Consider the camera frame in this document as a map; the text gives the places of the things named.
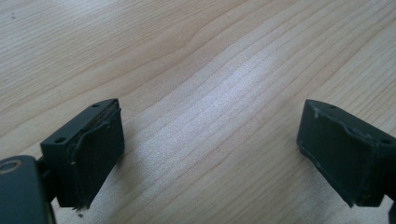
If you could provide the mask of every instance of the black plastic part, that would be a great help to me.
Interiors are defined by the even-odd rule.
[[[396,139],[346,111],[306,100],[297,144],[352,206],[395,200]]]
[[[62,207],[90,207],[118,158],[124,138],[117,99],[96,103],[41,143],[42,170],[50,170],[47,199]]]
[[[0,223],[55,223],[35,158],[0,161]]]

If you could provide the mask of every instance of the mounting hole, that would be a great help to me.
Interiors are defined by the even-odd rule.
[[[381,143],[386,144],[386,145],[389,145],[391,142],[390,142],[390,140],[388,140],[388,139],[382,139],[382,140],[381,140]]]
[[[59,138],[55,139],[55,143],[62,143],[62,142],[64,142],[64,140],[66,140],[66,138],[59,137]]]
[[[22,161],[15,160],[15,161],[7,161],[3,164],[0,164],[0,175],[12,172],[18,168],[22,164]]]

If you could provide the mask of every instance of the table surface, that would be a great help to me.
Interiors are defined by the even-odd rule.
[[[295,143],[305,99],[396,135],[396,1],[0,2],[0,158],[119,98],[125,154],[58,223],[387,223]]]

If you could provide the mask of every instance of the wood grain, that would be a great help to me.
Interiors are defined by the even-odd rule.
[[[391,0],[1,1],[0,157],[120,98],[126,152],[59,223],[387,223],[298,151],[306,98],[396,135]]]

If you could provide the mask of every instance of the wooden table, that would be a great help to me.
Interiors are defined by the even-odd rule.
[[[304,100],[396,135],[391,0],[0,3],[0,158],[119,98],[126,151],[59,223],[387,223],[295,143]]]

